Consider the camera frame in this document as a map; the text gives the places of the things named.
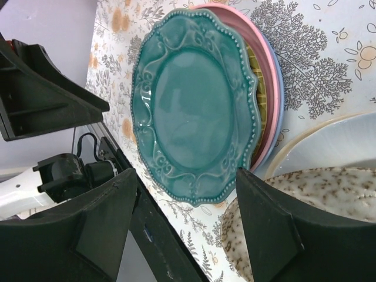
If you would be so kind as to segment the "teal scalloped plate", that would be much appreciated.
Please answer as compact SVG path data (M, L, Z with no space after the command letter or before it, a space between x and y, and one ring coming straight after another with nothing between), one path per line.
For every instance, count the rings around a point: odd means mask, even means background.
M145 36L130 109L152 179L194 207L222 202L259 141L257 76L243 37L208 9L175 9Z

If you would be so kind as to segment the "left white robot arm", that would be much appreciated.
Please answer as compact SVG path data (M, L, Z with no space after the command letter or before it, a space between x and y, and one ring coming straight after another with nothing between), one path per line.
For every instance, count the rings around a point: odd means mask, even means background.
M1 135L7 142L100 122L109 104L64 76L43 46L1 40ZM117 176L112 160L94 152L84 164L76 153L39 161L1 184L1 219L58 204Z

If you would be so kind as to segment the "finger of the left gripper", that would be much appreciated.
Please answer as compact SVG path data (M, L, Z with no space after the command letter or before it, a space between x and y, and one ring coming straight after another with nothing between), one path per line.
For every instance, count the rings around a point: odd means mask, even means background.
M24 139L100 122L109 104L77 85L45 48L1 39L1 135Z

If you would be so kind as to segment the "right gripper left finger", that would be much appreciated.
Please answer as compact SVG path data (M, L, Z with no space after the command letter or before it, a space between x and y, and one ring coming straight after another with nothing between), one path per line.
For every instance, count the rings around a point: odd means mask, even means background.
M127 169L25 220L1 222L1 281L116 281L136 199Z

